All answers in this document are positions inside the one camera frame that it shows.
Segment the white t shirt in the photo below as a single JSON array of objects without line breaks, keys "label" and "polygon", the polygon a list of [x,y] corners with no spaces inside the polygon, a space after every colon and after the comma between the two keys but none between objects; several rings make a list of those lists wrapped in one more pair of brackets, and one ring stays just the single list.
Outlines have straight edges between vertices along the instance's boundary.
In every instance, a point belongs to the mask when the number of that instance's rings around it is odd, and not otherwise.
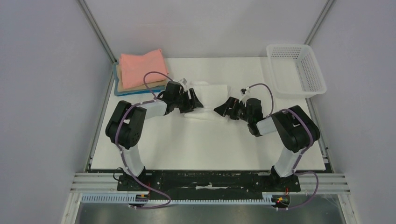
[{"label": "white t shirt", "polygon": [[203,108],[196,108],[192,112],[184,114],[188,119],[199,119],[215,122],[227,122],[228,119],[218,115],[214,108],[224,104],[230,97],[229,87],[226,84],[209,84],[204,81],[191,81],[187,84],[192,88]]}]

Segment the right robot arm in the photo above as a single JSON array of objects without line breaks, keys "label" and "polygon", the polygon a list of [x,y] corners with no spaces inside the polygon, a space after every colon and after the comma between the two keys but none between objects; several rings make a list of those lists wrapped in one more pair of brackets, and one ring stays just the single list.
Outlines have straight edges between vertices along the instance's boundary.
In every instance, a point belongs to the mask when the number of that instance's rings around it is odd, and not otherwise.
[{"label": "right robot arm", "polygon": [[265,181],[275,190],[282,190],[297,180],[295,171],[302,155],[320,138],[316,124],[298,105],[264,117],[259,99],[242,101],[229,97],[214,111],[231,120],[245,121],[249,132],[255,137],[273,132],[279,135],[283,144],[281,155]]}]

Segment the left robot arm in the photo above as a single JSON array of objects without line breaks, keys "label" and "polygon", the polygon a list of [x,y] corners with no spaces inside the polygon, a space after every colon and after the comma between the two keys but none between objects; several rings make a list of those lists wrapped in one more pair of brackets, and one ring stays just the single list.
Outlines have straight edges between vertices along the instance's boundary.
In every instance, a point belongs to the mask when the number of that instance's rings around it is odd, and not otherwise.
[{"label": "left robot arm", "polygon": [[165,90],[155,95],[153,100],[136,104],[125,100],[118,102],[105,134],[119,148],[124,170],[130,175],[128,184],[134,190],[144,189],[147,183],[146,177],[142,175],[145,166],[138,149],[144,122],[153,117],[168,115],[176,108],[183,114],[203,107],[193,88],[185,90],[181,83],[175,81],[169,81]]}]

